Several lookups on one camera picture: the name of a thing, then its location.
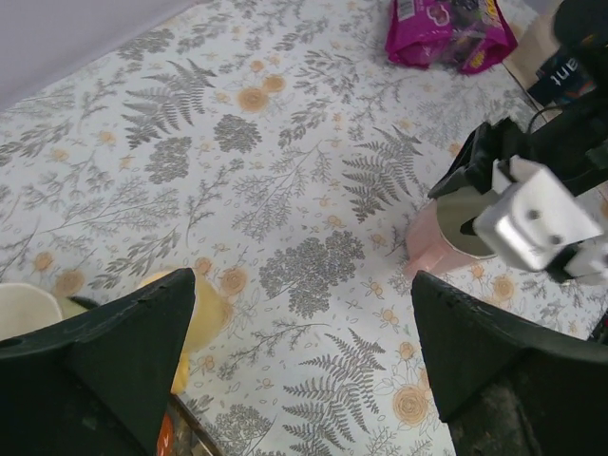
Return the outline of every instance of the pink cup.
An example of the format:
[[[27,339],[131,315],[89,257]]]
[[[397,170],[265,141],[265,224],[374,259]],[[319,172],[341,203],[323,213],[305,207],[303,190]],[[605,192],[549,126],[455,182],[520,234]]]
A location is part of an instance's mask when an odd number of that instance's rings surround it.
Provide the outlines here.
[[[494,257],[478,237],[460,233],[462,224],[478,216],[492,198],[466,187],[434,199],[406,232],[409,261],[404,274],[413,278],[427,271],[438,276]]]

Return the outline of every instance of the tablecloth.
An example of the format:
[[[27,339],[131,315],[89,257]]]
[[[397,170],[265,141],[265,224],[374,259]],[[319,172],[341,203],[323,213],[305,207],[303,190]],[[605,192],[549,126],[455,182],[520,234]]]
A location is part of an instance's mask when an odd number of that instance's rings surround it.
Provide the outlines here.
[[[199,2],[0,117],[1,279],[103,302],[172,267],[212,281],[224,329],[184,398],[228,455],[454,454],[404,232],[473,128],[533,110],[502,66],[389,65],[388,6]],[[442,278],[576,337],[607,304],[499,259]]]

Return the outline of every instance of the barcode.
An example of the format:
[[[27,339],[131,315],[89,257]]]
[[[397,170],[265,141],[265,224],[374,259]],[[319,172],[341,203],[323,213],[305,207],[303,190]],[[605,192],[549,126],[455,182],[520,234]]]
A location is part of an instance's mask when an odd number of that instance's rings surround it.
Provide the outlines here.
[[[397,0],[397,16],[399,21],[405,21],[416,15],[415,0]]]

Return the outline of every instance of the white cup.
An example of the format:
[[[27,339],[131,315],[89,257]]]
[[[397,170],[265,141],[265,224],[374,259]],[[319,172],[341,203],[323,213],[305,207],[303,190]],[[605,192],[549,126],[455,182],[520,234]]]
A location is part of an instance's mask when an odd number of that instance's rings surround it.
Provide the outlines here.
[[[0,284],[0,340],[31,333],[64,319],[51,294],[28,283]]]

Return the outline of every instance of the purple plastic package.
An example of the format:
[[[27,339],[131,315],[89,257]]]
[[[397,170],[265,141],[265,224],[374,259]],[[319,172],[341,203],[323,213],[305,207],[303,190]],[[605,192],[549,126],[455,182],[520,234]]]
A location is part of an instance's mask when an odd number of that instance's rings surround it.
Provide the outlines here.
[[[396,64],[465,74],[500,63],[517,40],[496,0],[393,0],[386,51]]]

